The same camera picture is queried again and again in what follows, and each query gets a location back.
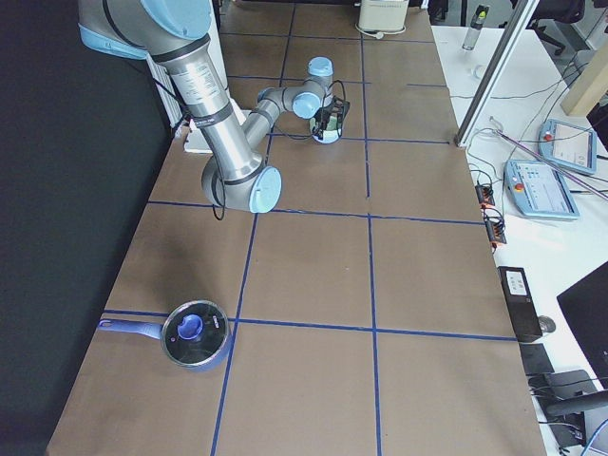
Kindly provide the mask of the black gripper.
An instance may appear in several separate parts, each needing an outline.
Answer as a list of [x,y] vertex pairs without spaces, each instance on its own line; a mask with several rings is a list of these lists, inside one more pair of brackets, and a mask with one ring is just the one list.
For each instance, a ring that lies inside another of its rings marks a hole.
[[343,125],[349,113],[351,103],[337,96],[332,97],[332,101],[324,106],[322,111],[318,111],[313,117],[313,136],[316,139],[324,139],[329,120],[336,119],[335,130],[337,133],[343,132]]

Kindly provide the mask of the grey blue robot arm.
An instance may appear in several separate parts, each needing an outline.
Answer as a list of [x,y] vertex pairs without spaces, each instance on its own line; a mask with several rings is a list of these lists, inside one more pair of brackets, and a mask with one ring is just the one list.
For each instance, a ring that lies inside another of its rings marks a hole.
[[282,187],[279,171],[256,146],[284,112],[310,123],[310,134],[333,143],[350,108],[333,94],[333,63],[314,57],[296,86],[268,87],[245,121],[238,119],[209,54],[214,18],[208,1],[81,1],[79,28],[91,49],[121,58],[151,58],[174,82],[213,156],[201,175],[205,197],[221,209],[267,213]]

